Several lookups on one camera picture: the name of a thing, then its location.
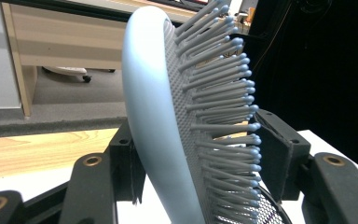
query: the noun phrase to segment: dark background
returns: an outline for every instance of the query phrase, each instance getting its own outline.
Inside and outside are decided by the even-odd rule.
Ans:
[[[358,163],[358,0],[260,0],[244,50],[256,104]]]

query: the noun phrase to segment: hairbrush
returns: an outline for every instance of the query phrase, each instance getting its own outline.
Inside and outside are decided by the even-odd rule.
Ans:
[[[210,2],[178,28],[157,7],[127,24],[122,72],[141,162],[172,223],[256,223],[260,124],[233,17]],[[234,133],[248,134],[241,137]]]

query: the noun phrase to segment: black holder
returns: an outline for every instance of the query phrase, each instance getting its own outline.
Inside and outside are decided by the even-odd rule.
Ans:
[[[297,200],[304,192],[306,223],[358,224],[358,170],[351,161],[329,153],[310,156],[310,144],[277,116],[260,110],[260,221],[291,223],[276,202]],[[1,224],[117,223],[117,201],[142,202],[145,170],[125,121],[104,153],[78,159],[70,181],[28,202],[12,190],[0,191]]]

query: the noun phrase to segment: white object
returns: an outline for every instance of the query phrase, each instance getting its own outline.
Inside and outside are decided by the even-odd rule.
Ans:
[[[87,70],[85,68],[76,68],[76,67],[50,67],[43,66],[53,73],[58,73],[67,76],[85,76],[87,74]]]

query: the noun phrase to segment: desk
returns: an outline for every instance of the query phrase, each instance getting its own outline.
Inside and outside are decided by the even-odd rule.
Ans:
[[[23,200],[27,201],[64,183],[70,178],[73,162],[81,155],[103,151],[115,132],[116,129],[111,129],[0,138],[0,190],[17,190]],[[311,143],[311,155],[325,151],[344,156],[313,132],[299,133]],[[7,162],[7,158],[10,158],[7,155],[9,149],[16,149],[12,153],[17,155],[16,160],[22,160]],[[38,155],[36,161],[39,162],[31,160],[34,155]],[[302,198],[301,194],[298,201],[282,203],[283,209],[296,224],[305,223],[301,211]],[[131,203],[119,202],[117,206],[121,224],[170,223],[148,179],[145,182],[143,204],[133,206]]]
[[[66,2],[108,8],[128,17],[139,7],[154,5],[176,22],[184,22],[195,13],[146,0]],[[8,3],[2,5],[25,116],[32,114],[37,66],[121,68],[124,20],[110,21]]]

